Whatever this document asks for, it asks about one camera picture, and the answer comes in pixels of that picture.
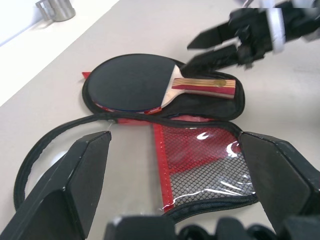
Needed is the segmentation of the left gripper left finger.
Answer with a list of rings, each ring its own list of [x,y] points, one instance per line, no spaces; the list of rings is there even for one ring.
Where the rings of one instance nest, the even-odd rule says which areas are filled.
[[[86,240],[102,193],[111,133],[78,139],[50,167],[0,240]]]

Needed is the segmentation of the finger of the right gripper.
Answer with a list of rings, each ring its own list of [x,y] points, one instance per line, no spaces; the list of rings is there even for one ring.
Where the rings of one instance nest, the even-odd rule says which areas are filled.
[[[180,68],[182,74],[217,71],[238,64],[237,47],[232,44],[218,50],[210,50],[193,57]]]
[[[222,44],[225,41],[234,39],[237,31],[240,29],[239,24],[223,23],[213,28],[199,33],[187,46],[187,49],[209,49]]]

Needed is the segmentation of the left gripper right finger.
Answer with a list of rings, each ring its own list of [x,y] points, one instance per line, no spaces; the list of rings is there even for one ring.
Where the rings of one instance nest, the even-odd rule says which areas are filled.
[[[256,196],[277,234],[320,234],[320,171],[288,141],[239,135]]]

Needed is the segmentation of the black red paddle case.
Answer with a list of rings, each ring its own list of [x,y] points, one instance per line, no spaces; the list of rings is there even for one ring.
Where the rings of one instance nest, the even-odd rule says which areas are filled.
[[[234,79],[233,99],[184,93],[153,114],[105,110],[91,100],[86,80],[82,98],[92,115],[62,124],[29,151],[13,189],[17,211],[43,174],[80,138],[110,132],[96,214],[188,217],[242,208],[257,202],[233,123],[244,109],[244,91],[221,72],[185,77]]]

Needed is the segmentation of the black rubber table tennis paddle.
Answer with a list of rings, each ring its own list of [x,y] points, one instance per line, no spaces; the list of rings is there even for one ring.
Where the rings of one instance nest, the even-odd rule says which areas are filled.
[[[108,111],[153,114],[182,94],[233,99],[235,79],[187,77],[174,60],[154,54],[127,54],[97,66],[86,79],[87,92]]]

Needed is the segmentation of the steel watering can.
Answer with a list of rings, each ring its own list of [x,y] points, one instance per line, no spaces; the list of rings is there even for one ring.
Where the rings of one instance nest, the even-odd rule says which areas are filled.
[[[64,22],[76,15],[70,0],[40,0],[35,6],[45,21]]]

